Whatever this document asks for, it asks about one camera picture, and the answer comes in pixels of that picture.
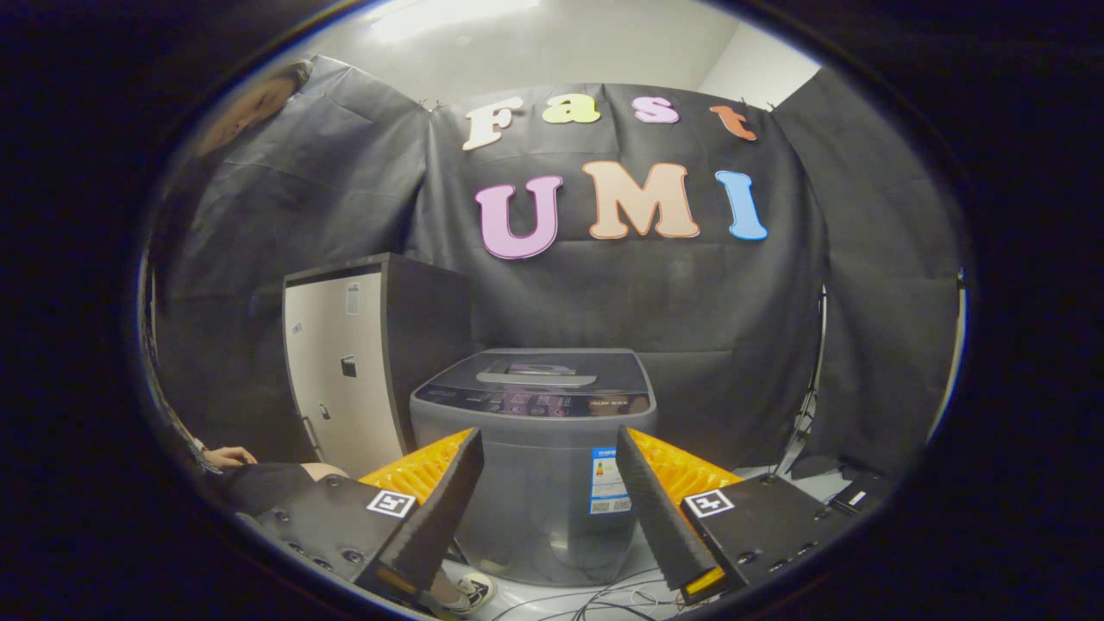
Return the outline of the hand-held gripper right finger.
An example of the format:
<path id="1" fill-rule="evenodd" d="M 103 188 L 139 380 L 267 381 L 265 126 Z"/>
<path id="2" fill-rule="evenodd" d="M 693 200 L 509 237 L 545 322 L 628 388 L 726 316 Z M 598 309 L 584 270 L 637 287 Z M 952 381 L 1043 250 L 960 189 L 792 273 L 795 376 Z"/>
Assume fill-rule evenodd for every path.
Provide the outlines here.
<path id="1" fill-rule="evenodd" d="M 615 451 L 655 562 L 687 606 L 790 573 L 860 515 L 851 498 L 861 490 L 820 502 L 776 474 L 737 477 L 628 427 Z"/>

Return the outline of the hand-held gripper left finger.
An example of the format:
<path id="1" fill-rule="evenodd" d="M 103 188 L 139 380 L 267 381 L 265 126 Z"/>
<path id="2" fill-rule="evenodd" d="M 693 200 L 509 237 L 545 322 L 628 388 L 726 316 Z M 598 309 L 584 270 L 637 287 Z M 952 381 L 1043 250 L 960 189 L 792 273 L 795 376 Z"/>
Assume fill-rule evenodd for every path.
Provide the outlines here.
<path id="1" fill-rule="evenodd" d="M 362 478 L 323 477 L 237 518 L 315 582 L 403 611 L 429 591 L 484 463 L 473 427 Z"/>

